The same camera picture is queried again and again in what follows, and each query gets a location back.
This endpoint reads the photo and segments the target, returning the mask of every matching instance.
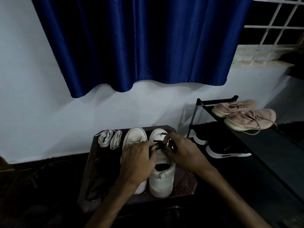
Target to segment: left hand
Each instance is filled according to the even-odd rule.
[[[152,141],[126,145],[121,155],[121,167],[118,181],[122,184],[137,187],[148,179],[156,165],[156,150],[152,151],[149,159],[149,147],[154,146]]]

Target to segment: window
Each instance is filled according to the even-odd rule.
[[[304,50],[304,0],[253,0],[234,61],[277,60]]]

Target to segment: brown tray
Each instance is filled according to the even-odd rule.
[[[148,138],[151,132],[157,128],[164,129],[168,133],[175,132],[175,129],[170,126],[143,127]],[[121,147],[128,130],[129,129],[121,129],[123,134],[120,147],[116,150],[111,150],[109,146],[107,148],[101,148],[98,144],[98,134],[100,133],[94,136],[77,200],[83,213],[94,212],[115,183],[120,171]],[[138,205],[142,208],[144,204],[151,205],[151,203],[153,203],[153,207],[160,209],[162,207],[179,206],[178,203],[180,200],[174,200],[174,198],[180,199],[184,196],[194,195],[196,187],[197,181],[195,176],[192,173],[176,167],[173,190],[170,196],[163,199],[154,197],[150,194],[147,184],[146,190],[142,194],[133,195],[125,204],[124,209],[128,206],[134,208]]]

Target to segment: hand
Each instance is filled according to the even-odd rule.
[[[166,147],[165,153],[182,169],[196,173],[202,178],[207,177],[205,175],[210,173],[210,171],[216,170],[190,139],[176,133],[169,133],[164,139],[164,144],[169,139],[172,139],[177,146],[177,153],[173,153],[169,147]]]
[[[152,146],[154,143],[148,140],[124,147],[118,177],[120,182],[132,185],[136,190],[143,181],[148,179],[156,165],[155,149],[149,159],[149,147]]]

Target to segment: right hand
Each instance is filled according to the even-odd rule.
[[[164,144],[169,139],[174,141],[177,152],[173,153],[171,148],[166,147],[165,154],[180,168],[196,173],[203,178],[210,171],[216,170],[190,139],[171,132],[164,138]]]

